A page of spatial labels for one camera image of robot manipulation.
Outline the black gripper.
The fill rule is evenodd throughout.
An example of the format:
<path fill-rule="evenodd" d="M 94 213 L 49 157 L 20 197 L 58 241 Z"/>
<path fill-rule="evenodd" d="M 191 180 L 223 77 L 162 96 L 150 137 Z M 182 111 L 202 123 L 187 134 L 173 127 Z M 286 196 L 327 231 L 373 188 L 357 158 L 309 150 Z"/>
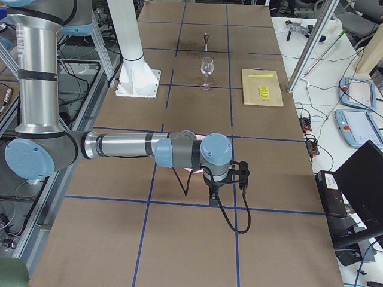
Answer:
<path fill-rule="evenodd" d="M 220 188 L 224 186 L 224 183 L 212 181 L 206 173 L 203 174 L 203 179 L 209 187 L 209 205 L 219 206 L 217 193 L 219 193 Z"/>

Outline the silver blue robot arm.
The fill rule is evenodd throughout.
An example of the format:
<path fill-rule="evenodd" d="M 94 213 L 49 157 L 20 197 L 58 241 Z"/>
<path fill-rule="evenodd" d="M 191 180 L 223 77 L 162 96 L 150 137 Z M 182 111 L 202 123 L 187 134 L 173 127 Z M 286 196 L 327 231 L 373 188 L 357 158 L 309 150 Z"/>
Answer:
<path fill-rule="evenodd" d="M 99 134 L 70 132 L 59 122 L 57 34 L 88 35 L 90 1 L 7 1 L 16 27 L 21 123 L 5 149 L 9 168 L 28 180 L 45 178 L 83 159 L 151 157 L 158 166 L 202 170 L 210 204 L 231 180 L 232 147 L 222 134 L 198 140 L 190 131 Z"/>

